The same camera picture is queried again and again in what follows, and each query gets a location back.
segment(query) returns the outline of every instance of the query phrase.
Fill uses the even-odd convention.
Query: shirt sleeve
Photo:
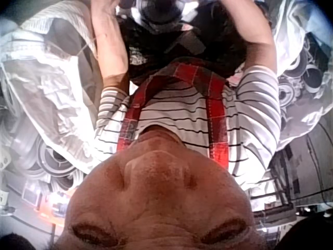
[[[94,142],[94,155],[97,164],[117,151],[119,133],[128,102],[129,96],[117,88],[107,87],[103,90]]]
[[[244,190],[261,180],[276,151],[281,130],[276,74],[267,67],[245,71],[235,94],[244,163],[233,171]]]
[[[113,115],[123,104],[128,95],[120,89],[107,87],[103,89],[98,109],[96,132],[108,125]]]

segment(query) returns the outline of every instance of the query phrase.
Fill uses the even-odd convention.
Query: eye
[[[201,241],[205,244],[216,244],[231,241],[242,235],[248,229],[242,220],[231,220],[211,230]]]
[[[78,239],[90,245],[112,247],[118,244],[114,236],[96,226],[79,224],[72,227],[72,232]]]

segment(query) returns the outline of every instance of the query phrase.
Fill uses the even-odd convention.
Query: hair
[[[36,248],[23,236],[15,233],[0,238],[1,249],[10,250],[36,250]]]

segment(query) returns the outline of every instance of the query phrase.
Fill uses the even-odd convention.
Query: white cloth
[[[244,190],[261,180],[275,153],[280,135],[278,81],[265,67],[248,69],[236,91],[225,87],[223,103],[227,115],[229,171]],[[104,161],[117,151],[117,142],[129,97],[106,88],[99,109],[95,147]],[[193,87],[184,83],[166,85],[143,108],[136,136],[151,125],[177,134],[184,144],[209,156],[206,103]]]
[[[45,143],[89,173],[95,166],[94,111],[87,107],[91,102],[82,90],[78,56],[46,38],[56,18],[69,22],[96,55],[89,9],[78,1],[62,1],[1,37],[0,66],[6,84]]]

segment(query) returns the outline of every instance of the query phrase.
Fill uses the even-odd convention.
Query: person
[[[244,190],[280,134],[276,48],[253,0],[220,0],[247,43],[232,88],[201,60],[179,58],[129,95],[115,0],[92,0],[104,80],[100,164],[68,206],[54,249],[265,249]]]

